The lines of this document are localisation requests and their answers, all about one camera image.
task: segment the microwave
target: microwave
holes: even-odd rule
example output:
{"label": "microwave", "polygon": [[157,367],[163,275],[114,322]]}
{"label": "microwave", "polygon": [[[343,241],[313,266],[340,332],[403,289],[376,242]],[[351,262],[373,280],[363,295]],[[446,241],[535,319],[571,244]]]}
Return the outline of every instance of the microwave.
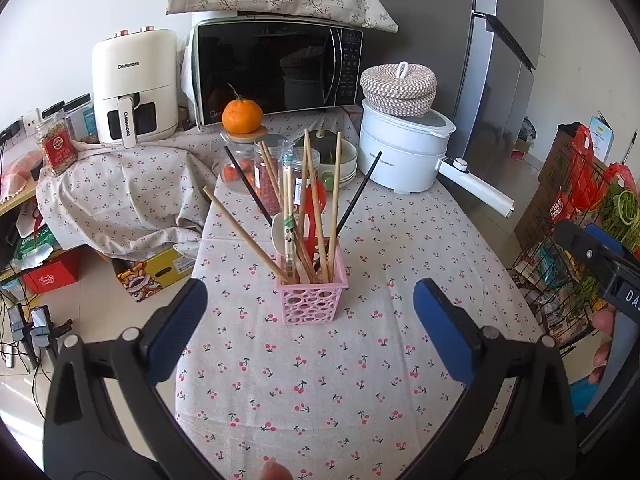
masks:
{"label": "microwave", "polygon": [[205,20],[191,59],[199,124],[222,120],[235,89],[265,114],[353,105],[362,31],[296,16]]}

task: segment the metal bolt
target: metal bolt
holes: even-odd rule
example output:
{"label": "metal bolt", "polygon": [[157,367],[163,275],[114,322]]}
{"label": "metal bolt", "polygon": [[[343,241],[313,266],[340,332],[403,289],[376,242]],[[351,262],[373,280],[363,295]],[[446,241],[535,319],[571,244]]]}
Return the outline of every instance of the metal bolt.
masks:
{"label": "metal bolt", "polygon": [[495,326],[483,326],[482,335],[487,339],[498,339],[500,331]]}
{"label": "metal bolt", "polygon": [[553,348],[554,346],[556,346],[556,340],[549,335],[543,335],[542,344],[547,348]]}
{"label": "metal bolt", "polygon": [[124,341],[135,341],[140,335],[140,330],[134,326],[130,326],[122,333]]}
{"label": "metal bolt", "polygon": [[80,341],[80,338],[76,334],[72,334],[70,336],[67,336],[67,338],[65,339],[65,346],[67,348],[71,348],[73,346],[76,346],[78,344],[78,341]]}

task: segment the yellow cardboard box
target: yellow cardboard box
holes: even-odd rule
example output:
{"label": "yellow cardboard box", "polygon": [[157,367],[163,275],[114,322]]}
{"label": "yellow cardboard box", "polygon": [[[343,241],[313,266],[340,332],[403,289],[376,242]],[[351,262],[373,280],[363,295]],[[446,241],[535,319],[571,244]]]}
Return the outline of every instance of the yellow cardboard box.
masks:
{"label": "yellow cardboard box", "polygon": [[136,301],[142,301],[191,274],[196,260],[167,249],[142,262],[111,259],[118,280]]}

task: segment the human hand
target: human hand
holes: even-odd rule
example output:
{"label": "human hand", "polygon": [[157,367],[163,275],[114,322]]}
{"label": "human hand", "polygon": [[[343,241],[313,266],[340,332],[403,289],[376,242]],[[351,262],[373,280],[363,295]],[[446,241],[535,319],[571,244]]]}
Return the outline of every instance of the human hand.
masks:
{"label": "human hand", "polygon": [[260,480],[293,480],[293,476],[286,467],[278,464],[274,458],[270,458],[262,466]]}
{"label": "human hand", "polygon": [[[591,318],[591,324],[601,332],[613,336],[613,324],[616,319],[616,308],[608,304],[602,310],[597,311]],[[589,384],[599,383],[607,366],[607,359],[611,352],[611,341],[600,345],[593,355],[593,371],[589,375]]]}

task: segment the gray refrigerator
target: gray refrigerator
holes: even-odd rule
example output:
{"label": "gray refrigerator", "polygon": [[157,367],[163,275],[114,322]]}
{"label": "gray refrigerator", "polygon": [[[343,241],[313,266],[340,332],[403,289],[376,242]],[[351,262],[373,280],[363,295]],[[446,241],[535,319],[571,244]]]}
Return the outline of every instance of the gray refrigerator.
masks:
{"label": "gray refrigerator", "polygon": [[494,186],[518,138],[540,54],[543,0],[380,0],[397,34],[365,33],[361,67],[406,60],[438,79],[447,154]]}

